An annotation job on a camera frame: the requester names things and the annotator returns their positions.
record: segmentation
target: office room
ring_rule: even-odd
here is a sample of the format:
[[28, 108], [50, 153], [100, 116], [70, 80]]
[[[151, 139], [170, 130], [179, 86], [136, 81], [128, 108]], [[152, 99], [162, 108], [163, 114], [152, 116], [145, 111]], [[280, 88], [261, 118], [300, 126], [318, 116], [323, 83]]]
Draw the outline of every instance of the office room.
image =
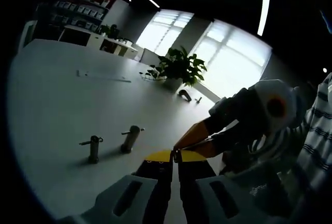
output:
[[[332, 119], [319, 101], [332, 101], [325, 0], [26, 0], [22, 8], [4, 109], [29, 219], [34, 211], [59, 223], [305, 216], [290, 171], [303, 150], [315, 170], [331, 166], [331, 125], [319, 122]], [[309, 115], [305, 138], [288, 140]], [[307, 143], [312, 132], [319, 145]]]

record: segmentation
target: metal peg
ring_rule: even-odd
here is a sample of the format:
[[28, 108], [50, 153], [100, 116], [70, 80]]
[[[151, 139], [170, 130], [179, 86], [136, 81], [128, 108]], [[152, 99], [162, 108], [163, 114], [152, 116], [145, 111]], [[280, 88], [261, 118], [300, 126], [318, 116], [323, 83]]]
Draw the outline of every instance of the metal peg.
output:
[[199, 99], [195, 99], [195, 100], [196, 100], [196, 103], [197, 103], [197, 104], [200, 103], [200, 102], [201, 102], [201, 99], [202, 99], [202, 97], [200, 97]]
[[103, 140], [102, 137], [92, 136], [90, 141], [79, 143], [80, 145], [90, 145], [89, 163], [98, 163], [98, 147]]
[[123, 153], [130, 153], [140, 132], [144, 130], [144, 128], [139, 128], [136, 125], [132, 125], [128, 132], [122, 132], [122, 135], [127, 134], [127, 137], [124, 143], [121, 145], [121, 151]]

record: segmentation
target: window blinds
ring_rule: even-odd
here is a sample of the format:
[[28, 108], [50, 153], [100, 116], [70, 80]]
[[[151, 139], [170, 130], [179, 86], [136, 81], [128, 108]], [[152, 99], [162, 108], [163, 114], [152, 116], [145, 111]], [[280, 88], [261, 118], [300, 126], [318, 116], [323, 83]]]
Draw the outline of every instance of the window blinds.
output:
[[136, 44], [158, 55], [166, 55], [193, 13], [161, 10], [140, 35]]

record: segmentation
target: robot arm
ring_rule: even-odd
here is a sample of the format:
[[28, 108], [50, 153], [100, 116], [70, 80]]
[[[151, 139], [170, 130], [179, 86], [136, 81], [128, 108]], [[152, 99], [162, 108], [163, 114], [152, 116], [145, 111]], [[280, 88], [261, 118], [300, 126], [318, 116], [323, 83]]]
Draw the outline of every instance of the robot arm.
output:
[[[263, 134], [299, 126], [305, 106], [298, 90], [280, 80], [263, 80], [241, 89], [234, 97], [223, 98], [209, 113], [210, 117], [194, 124], [174, 149], [214, 157], [237, 143], [249, 144]], [[238, 120], [234, 127], [220, 132], [234, 120]]]

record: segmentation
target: white table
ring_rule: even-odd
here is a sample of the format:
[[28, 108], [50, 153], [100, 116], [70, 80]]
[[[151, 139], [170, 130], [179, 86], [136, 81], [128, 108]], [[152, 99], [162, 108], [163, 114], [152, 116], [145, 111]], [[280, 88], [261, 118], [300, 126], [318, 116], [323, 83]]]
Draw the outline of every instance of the white table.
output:
[[[36, 39], [15, 57], [8, 80], [9, 133], [18, 163], [32, 190], [55, 217], [79, 214], [96, 196], [134, 172], [148, 154], [170, 149], [213, 105], [191, 103], [157, 82], [144, 81], [144, 64], [87, 47]], [[82, 78], [78, 69], [126, 77], [132, 82]], [[194, 89], [193, 99], [200, 97]], [[122, 131], [142, 132], [128, 155], [114, 150]], [[104, 138], [100, 161], [83, 165], [91, 135]], [[219, 160], [210, 161], [217, 170]], [[174, 166], [172, 199], [165, 223], [186, 223]]]
[[134, 59], [134, 57], [138, 53], [137, 49], [135, 49], [135, 48], [133, 48], [133, 47], [127, 45], [127, 44], [124, 44], [120, 41], [116, 41], [112, 38], [108, 38], [107, 36], [98, 35], [98, 34], [92, 32], [90, 30], [85, 29], [85, 28], [81, 28], [81, 27], [77, 27], [77, 26], [73, 26], [73, 25], [66, 25], [64, 28], [65, 29], [62, 31], [58, 41], [61, 40], [62, 35], [64, 34], [64, 32], [67, 29], [69, 29], [69, 30], [80, 31], [80, 32], [84, 32], [84, 33], [89, 34], [90, 38], [88, 40], [87, 47], [91, 47], [91, 48], [95, 48], [95, 49], [99, 50], [102, 43], [103, 43], [103, 41], [108, 40], [111, 43], [117, 45], [117, 47], [114, 51], [114, 54], [122, 54], [121, 56]]

